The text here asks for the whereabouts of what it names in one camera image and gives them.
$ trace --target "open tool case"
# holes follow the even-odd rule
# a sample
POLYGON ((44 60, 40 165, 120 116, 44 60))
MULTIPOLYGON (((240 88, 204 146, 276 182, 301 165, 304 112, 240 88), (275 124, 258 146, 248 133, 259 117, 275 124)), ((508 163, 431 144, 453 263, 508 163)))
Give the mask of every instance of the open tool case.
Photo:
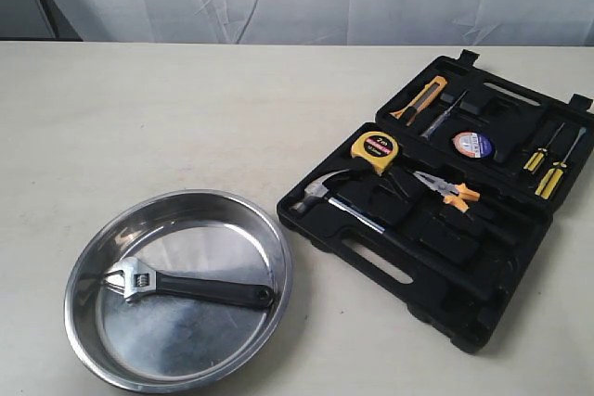
POLYGON ((591 99, 574 95, 569 104, 563 103, 474 68, 476 58, 467 50, 458 59, 438 57, 377 112, 375 122, 363 124, 277 208, 283 224, 388 289, 415 317, 466 352, 478 351, 491 337, 553 212, 594 147, 594 116, 587 112, 591 99), (416 114, 414 109, 406 111, 436 76, 445 80, 439 95, 416 114), (433 135, 421 137, 455 101, 433 135), (391 114, 397 110, 405 111, 400 119, 391 114), (549 198, 536 195, 543 177, 570 151, 582 128, 549 198), (388 136, 361 138, 367 132, 388 136), (488 138, 490 153, 472 159, 456 150, 453 138, 463 132, 488 138), (383 171, 353 153, 355 145, 355 152, 363 149, 381 160, 394 152, 390 138, 397 154, 383 171), (547 147, 546 157, 529 172, 524 166, 540 147, 547 147), (304 199, 308 185, 340 170, 344 172, 322 183, 328 189, 322 198, 317 190, 317 198, 304 199), (414 172, 465 184, 480 197, 467 200, 470 210, 462 211, 455 200, 445 204, 439 191, 414 172), (396 266, 412 282, 405 284, 366 260, 354 249, 356 244, 396 266))

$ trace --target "orange-handled pliers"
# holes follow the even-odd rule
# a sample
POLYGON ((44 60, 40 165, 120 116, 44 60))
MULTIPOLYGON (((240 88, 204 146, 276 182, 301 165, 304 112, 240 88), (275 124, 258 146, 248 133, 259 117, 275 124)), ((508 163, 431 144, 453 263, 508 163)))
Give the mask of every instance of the orange-handled pliers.
POLYGON ((466 201, 478 201, 481 197, 481 194, 469 189, 464 183, 453 185, 443 178, 419 171, 414 172, 413 175, 431 190, 442 194, 445 204, 451 204, 461 212, 469 209, 466 201))

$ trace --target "metal bowl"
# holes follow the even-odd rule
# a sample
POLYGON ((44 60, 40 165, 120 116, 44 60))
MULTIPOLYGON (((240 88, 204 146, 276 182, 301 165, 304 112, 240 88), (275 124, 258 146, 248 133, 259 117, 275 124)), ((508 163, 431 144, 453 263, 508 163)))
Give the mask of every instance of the metal bowl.
POLYGON ((116 387, 188 390, 237 370, 264 345, 291 284, 287 242, 264 211, 226 192, 174 192, 134 206, 90 241, 66 287, 66 332, 84 365, 116 387), (102 285, 128 256, 172 275, 268 285, 277 297, 263 311, 168 296, 129 304, 102 285))

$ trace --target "tool case latch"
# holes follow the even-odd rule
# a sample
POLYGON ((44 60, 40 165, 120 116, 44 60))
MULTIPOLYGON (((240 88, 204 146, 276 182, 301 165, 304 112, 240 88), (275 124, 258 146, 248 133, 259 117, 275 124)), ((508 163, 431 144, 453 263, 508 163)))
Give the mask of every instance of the tool case latch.
POLYGON ((479 57, 478 53, 474 53, 470 50, 462 50, 460 56, 458 57, 458 62, 462 65, 466 65, 467 67, 472 67, 474 61, 479 57))
POLYGON ((588 109, 592 107, 592 99, 575 93, 569 100, 569 107, 580 111, 588 111, 588 109))

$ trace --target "wrench jaw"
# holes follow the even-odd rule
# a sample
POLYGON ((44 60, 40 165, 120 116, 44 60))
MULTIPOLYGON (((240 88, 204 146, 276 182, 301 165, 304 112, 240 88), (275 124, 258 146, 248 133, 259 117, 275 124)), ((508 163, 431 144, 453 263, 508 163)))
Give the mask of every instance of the wrench jaw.
POLYGON ((157 290, 157 272, 136 257, 126 257, 109 268, 105 282, 131 303, 157 290))

